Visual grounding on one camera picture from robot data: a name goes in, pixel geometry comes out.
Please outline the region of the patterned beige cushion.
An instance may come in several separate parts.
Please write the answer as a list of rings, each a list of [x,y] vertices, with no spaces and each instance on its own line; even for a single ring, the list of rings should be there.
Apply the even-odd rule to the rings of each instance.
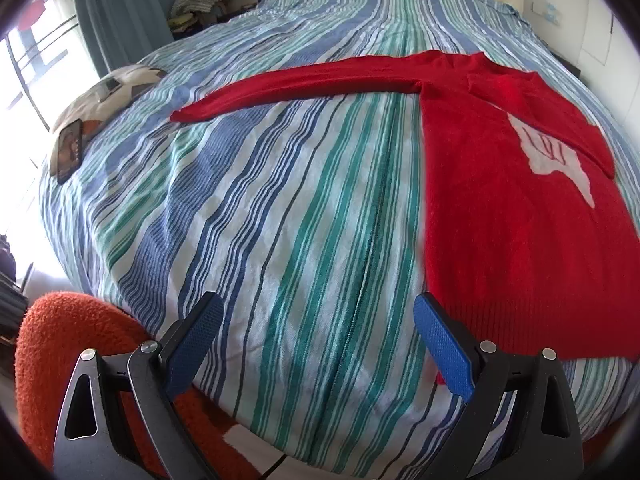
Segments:
[[[82,146],[86,146],[126,107],[166,76],[166,70],[156,67],[142,64],[122,66],[70,102],[58,115],[52,127],[55,142],[49,164],[50,176],[58,173],[58,142],[65,127],[80,120]]]

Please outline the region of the dark right nightstand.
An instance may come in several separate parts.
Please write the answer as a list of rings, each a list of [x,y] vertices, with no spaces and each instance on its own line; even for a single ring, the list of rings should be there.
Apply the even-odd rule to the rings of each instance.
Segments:
[[[563,55],[560,55],[559,52],[556,52],[553,49],[551,49],[550,52],[575,78],[579,79],[580,76],[582,76],[582,71],[574,63],[570,62],[567,58],[564,58]]]

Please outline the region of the teal curtain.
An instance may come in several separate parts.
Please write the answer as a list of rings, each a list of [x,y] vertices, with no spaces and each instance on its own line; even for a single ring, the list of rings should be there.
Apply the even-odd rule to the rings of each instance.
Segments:
[[[74,0],[82,36],[99,76],[139,62],[174,41],[175,0]]]

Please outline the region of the white wall socket panel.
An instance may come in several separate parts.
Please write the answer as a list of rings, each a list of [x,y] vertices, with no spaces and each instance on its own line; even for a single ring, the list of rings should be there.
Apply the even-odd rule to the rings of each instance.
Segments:
[[[533,0],[530,4],[530,10],[538,18],[543,18],[555,26],[561,25],[561,14],[552,3],[546,0]]]

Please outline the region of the orange fluffy rug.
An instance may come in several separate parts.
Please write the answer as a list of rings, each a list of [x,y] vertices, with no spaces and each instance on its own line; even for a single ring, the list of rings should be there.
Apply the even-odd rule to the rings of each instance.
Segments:
[[[47,468],[53,465],[58,414],[80,352],[128,353],[150,338],[130,315],[79,292],[51,292],[28,309],[17,337],[15,391],[22,436]],[[176,411],[205,459],[223,479],[260,473],[224,435],[235,421],[197,388],[175,398]]]

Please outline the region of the red sweater with white dog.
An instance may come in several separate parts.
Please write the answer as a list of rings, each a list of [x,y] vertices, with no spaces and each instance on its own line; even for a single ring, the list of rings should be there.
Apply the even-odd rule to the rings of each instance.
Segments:
[[[639,232],[600,130],[534,72],[428,50],[270,70],[175,110],[412,94],[425,153],[426,291],[416,326],[446,384],[471,387],[477,344],[567,360],[639,356]]]

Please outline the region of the dark nightstand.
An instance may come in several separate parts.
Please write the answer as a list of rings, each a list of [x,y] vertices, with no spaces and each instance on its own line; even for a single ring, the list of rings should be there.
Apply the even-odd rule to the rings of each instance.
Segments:
[[[175,40],[188,38],[210,26],[228,23],[232,18],[254,10],[256,3],[243,4],[238,10],[227,11],[222,3],[217,3],[208,13],[188,12],[168,20],[169,30]]]
[[[574,63],[570,62],[567,58],[564,58],[563,55],[560,55],[559,52],[556,52],[553,49],[551,49],[550,52],[575,78],[579,79],[580,76],[582,76],[582,71]]]

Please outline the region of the dark left nightstand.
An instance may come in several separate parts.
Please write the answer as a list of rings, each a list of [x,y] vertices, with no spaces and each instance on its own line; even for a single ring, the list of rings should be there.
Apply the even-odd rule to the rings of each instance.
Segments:
[[[175,40],[188,38],[210,26],[228,23],[232,18],[254,10],[256,3],[243,4],[238,10],[227,11],[222,3],[217,3],[208,13],[188,12],[168,20],[169,30]]]

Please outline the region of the black smartphone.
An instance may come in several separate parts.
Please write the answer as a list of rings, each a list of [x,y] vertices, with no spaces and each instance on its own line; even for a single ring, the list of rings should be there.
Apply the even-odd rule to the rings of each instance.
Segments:
[[[76,119],[62,129],[58,136],[58,150],[56,151],[56,180],[64,184],[70,180],[73,173],[82,162],[82,130],[84,124]]]

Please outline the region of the blue green striped bed cover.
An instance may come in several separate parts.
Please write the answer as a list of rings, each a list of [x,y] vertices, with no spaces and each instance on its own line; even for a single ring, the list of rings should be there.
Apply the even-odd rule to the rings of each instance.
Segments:
[[[419,102],[367,94],[169,116],[282,67],[424,50],[533,70],[597,125],[639,211],[639,154],[513,8],[495,0],[262,0],[150,53],[164,79],[88,145],[40,208],[78,288],[159,335],[204,292],[224,324],[196,383],[256,436],[324,470],[415,479],[461,401],[413,323],[423,286]]]

